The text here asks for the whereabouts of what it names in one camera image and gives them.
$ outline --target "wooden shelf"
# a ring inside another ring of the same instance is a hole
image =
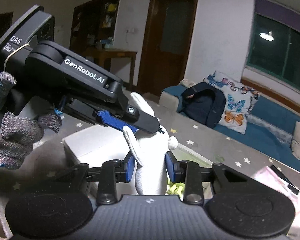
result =
[[[94,35],[94,43],[114,36],[114,29],[117,20],[118,10],[105,12],[107,3],[119,4],[119,0],[92,0],[74,8],[71,36],[75,40],[70,44],[70,49],[78,54],[82,54],[88,47],[88,35]],[[112,25],[103,28],[102,23],[106,15],[112,17]],[[80,23],[78,31],[73,29]]]

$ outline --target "pink plastic bag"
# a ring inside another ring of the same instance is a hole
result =
[[[296,215],[289,230],[288,236],[291,238],[297,236],[300,237],[300,193],[298,195],[294,194],[287,187],[288,183],[284,180],[281,180],[277,174],[275,174],[274,171],[267,166],[258,171],[254,176],[252,176],[252,178],[270,188],[281,192],[292,201]]]

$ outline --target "wooden desk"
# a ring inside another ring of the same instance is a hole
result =
[[[97,49],[95,47],[87,47],[87,49],[82,53],[83,57],[90,56],[98,59],[98,65],[100,67],[105,67],[105,60],[111,58],[121,58],[129,57],[131,58],[130,65],[130,76],[129,76],[129,91],[132,91],[133,86],[133,75],[134,75],[134,66],[136,63],[136,52],[135,51],[126,51],[122,49]]]

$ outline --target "gray tablecloth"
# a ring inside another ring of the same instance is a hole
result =
[[[181,144],[212,162],[224,163],[248,176],[266,165],[274,164],[300,189],[299,172],[217,131],[173,113],[165,107],[160,107],[153,102],[149,104],[171,136],[177,137]],[[36,148],[20,169],[9,171],[0,168],[0,216],[3,223],[5,223],[4,208],[9,198],[18,195],[29,185],[52,177],[58,171],[72,165],[66,158],[61,139],[88,126],[90,124],[63,114],[63,125],[59,133],[46,131],[43,139],[35,145]],[[11,237],[9,227],[6,226],[4,230],[6,235]]]

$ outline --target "gloved hand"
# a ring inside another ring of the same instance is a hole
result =
[[[16,81],[10,74],[0,73],[0,100],[7,96],[15,84]],[[25,157],[32,152],[33,144],[43,137],[44,129],[58,132],[61,124],[61,118],[53,109],[38,120],[7,112],[0,128],[0,167],[18,169]]]
[[[141,95],[131,93],[131,98],[137,108],[154,116],[154,111]],[[138,164],[135,174],[138,194],[164,195],[168,185],[165,154],[167,151],[177,148],[177,138],[169,137],[167,130],[162,125],[154,134],[148,134],[141,130],[133,134],[128,126],[124,126],[123,135]]]

